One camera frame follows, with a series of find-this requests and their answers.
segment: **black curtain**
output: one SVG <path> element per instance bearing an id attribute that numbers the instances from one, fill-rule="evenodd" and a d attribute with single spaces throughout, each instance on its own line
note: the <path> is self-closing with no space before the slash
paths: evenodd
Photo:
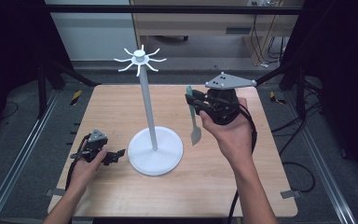
<path id="1" fill-rule="evenodd" d="M 315 4 L 306 1 L 305 7 Z M 285 52 L 287 62 L 319 19 L 298 19 Z M 335 1 L 300 57 L 305 75 L 323 83 L 324 112 L 341 146 L 358 161 L 358 1 Z"/>
<path id="2" fill-rule="evenodd" d="M 56 26 L 48 12 L 22 11 L 21 4 L 45 4 L 43 0 L 0 1 L 0 116 L 8 93 L 37 79 L 41 63 L 54 60 L 73 69 Z M 47 66 L 53 87 L 62 88 L 60 71 Z"/>

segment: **gray carpet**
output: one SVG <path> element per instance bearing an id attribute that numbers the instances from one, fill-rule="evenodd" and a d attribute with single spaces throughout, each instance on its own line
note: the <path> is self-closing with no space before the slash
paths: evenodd
<path id="1" fill-rule="evenodd" d="M 138 83 L 138 79 L 131 72 L 118 74 L 114 70 L 95 71 L 92 69 L 79 70 L 79 72 L 85 77 L 102 83 Z M 158 74 L 149 74 L 149 82 L 151 84 L 202 84 L 205 80 L 215 77 L 219 72 L 212 68 L 198 71 L 192 68 L 182 70 L 167 68 L 161 69 Z M 233 69 L 230 71 L 232 75 L 249 79 L 256 79 L 266 73 L 267 70 L 260 69 Z M 64 78 L 67 84 L 62 91 L 59 91 L 58 102 L 48 124 L 39 137 L 34 151 L 0 214 L 0 223 L 38 223 L 47 215 L 50 198 L 44 195 L 45 190 L 54 188 L 58 182 L 71 148 L 70 144 L 75 139 L 74 133 L 78 128 L 78 123 L 81 122 L 93 89 L 68 76 L 64 76 Z M 287 100 L 285 99 L 287 95 L 294 96 L 291 91 L 281 92 L 277 85 L 278 82 L 279 78 L 276 77 L 258 88 L 272 130 L 296 117 L 290 105 L 281 105 L 270 101 L 269 93 L 271 91 L 275 92 L 277 99 Z M 82 90 L 82 94 L 76 105 L 70 105 L 77 90 Z M 7 104 L 3 117 L 8 117 L 0 120 L 0 184 L 34 126 L 38 112 L 37 97 L 37 85 L 33 81 L 17 88 L 7 98 L 7 101 L 11 103 Z M 307 100 L 307 106 L 318 102 L 315 95 L 309 96 Z M 308 115 L 307 128 L 321 150 L 358 223 L 358 165 L 350 159 L 342 159 L 339 144 L 323 113 L 319 113 L 316 108 L 311 110 Z M 299 123 L 274 133 L 279 150 L 290 138 L 290 135 L 286 134 L 294 133 L 298 125 Z M 297 216 L 280 218 L 280 222 L 341 223 L 306 148 L 307 146 L 299 134 L 283 152 L 282 161 L 298 162 L 308 167 L 315 176 L 315 187 L 296 199 Z M 312 185 L 310 174 L 304 169 L 294 165 L 285 165 L 284 167 L 293 188 L 307 189 Z"/>

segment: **white wall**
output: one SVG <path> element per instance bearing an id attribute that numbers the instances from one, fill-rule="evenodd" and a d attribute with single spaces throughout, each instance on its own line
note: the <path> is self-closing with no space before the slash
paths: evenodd
<path id="1" fill-rule="evenodd" d="M 46 4 L 128 5 L 129 0 L 46 0 Z M 112 61 L 137 48 L 131 14 L 51 13 L 71 61 Z"/>

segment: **wooden board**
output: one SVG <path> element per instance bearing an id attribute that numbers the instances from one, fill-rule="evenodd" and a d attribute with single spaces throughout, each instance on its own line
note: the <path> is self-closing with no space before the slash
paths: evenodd
<path id="1" fill-rule="evenodd" d="M 226 217 L 236 185 L 234 175 L 213 136 L 202 128 L 201 140 L 192 147 L 191 117 L 186 103 L 186 86 L 150 86 L 157 126 L 172 129 L 182 139 L 184 156 L 170 173 L 145 176 L 132 168 L 127 154 L 118 163 L 101 166 L 79 203 L 78 217 Z M 193 90 L 206 91 L 202 86 Z M 277 148 L 255 88 L 238 89 L 246 97 L 258 131 L 255 165 L 269 202 L 277 217 L 297 213 L 293 198 L 283 199 L 289 190 Z M 98 128 L 108 135 L 109 151 L 127 148 L 130 140 L 147 127 L 140 85 L 101 85 L 95 88 L 79 127 L 71 153 L 83 136 Z M 66 162 L 57 188 L 63 189 L 72 160 Z M 60 199 L 54 196 L 49 211 Z M 241 217 L 237 203 L 234 216 Z"/>

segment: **round white base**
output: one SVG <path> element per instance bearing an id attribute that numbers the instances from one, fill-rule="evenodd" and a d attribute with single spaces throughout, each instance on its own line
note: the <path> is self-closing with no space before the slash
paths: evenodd
<path id="1" fill-rule="evenodd" d="M 144 175 L 165 175 L 182 159 L 183 144 L 179 135 L 164 127 L 155 127 L 158 149 L 153 150 L 149 128 L 130 141 L 128 157 L 135 170 Z"/>

